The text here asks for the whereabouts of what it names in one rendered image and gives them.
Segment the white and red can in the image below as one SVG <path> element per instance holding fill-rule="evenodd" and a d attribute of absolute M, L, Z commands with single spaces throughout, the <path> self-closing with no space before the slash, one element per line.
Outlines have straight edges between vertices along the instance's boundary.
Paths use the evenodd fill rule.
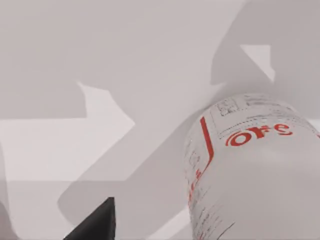
<path fill-rule="evenodd" d="M 320 240 L 320 131 L 289 104 L 218 101 L 183 158 L 193 240 Z"/>

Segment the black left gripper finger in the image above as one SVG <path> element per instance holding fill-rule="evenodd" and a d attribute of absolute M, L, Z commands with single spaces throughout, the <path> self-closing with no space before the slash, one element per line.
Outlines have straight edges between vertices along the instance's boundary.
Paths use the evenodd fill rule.
<path fill-rule="evenodd" d="M 115 198 L 108 197 L 63 240 L 115 240 Z"/>

